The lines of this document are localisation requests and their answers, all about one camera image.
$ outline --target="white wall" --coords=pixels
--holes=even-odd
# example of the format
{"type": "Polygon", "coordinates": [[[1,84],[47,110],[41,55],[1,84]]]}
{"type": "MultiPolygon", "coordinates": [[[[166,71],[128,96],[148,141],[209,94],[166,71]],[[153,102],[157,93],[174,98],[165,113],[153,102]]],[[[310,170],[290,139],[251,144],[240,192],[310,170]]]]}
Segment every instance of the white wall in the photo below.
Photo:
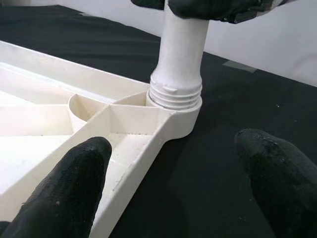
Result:
{"type": "MultiPolygon", "coordinates": [[[[56,1],[158,36],[162,32],[163,12],[137,7],[130,0],[56,1]]],[[[293,0],[237,25],[211,21],[205,51],[317,86],[316,15],[317,0],[293,0]]]]}

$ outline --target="gloved hand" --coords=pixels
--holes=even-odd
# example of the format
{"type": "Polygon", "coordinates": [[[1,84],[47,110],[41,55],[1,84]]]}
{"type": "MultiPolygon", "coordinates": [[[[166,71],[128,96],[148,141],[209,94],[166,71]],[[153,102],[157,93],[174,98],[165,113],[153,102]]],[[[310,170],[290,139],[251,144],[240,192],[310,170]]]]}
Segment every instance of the gloved hand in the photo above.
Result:
{"type": "MultiPolygon", "coordinates": [[[[164,9],[164,0],[131,0],[135,5],[164,9]]],[[[181,18],[199,18],[239,23],[258,12],[269,11],[287,0],[168,0],[173,13],[181,18]]]]}
{"type": "Polygon", "coordinates": [[[70,149],[13,221],[0,222],[0,237],[88,238],[110,156],[111,145],[103,137],[90,138],[70,149]]]}

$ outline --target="white plastic tube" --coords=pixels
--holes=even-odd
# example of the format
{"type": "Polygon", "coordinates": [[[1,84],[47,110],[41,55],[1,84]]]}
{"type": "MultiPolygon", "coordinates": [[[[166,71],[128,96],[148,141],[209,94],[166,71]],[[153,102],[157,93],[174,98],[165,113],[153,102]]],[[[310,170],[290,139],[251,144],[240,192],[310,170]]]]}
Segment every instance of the white plastic tube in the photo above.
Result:
{"type": "Polygon", "coordinates": [[[159,62],[151,75],[150,99],[167,109],[190,109],[199,102],[202,90],[200,65],[209,21],[177,17],[167,3],[164,12],[159,62]]]}

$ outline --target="white plastic part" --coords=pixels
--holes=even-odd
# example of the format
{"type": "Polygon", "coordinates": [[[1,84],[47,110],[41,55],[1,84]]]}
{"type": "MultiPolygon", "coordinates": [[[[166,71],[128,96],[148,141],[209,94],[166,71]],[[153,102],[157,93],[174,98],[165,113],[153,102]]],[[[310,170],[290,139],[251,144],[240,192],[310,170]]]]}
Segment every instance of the white plastic part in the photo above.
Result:
{"type": "Polygon", "coordinates": [[[73,146],[112,145],[90,237],[106,238],[163,144],[188,135],[202,100],[171,110],[150,85],[0,41],[0,221],[11,221],[73,146]]]}
{"type": "Polygon", "coordinates": [[[167,2],[159,62],[151,75],[150,99],[167,109],[190,109],[200,101],[200,66],[209,21],[177,17],[167,2]]]}

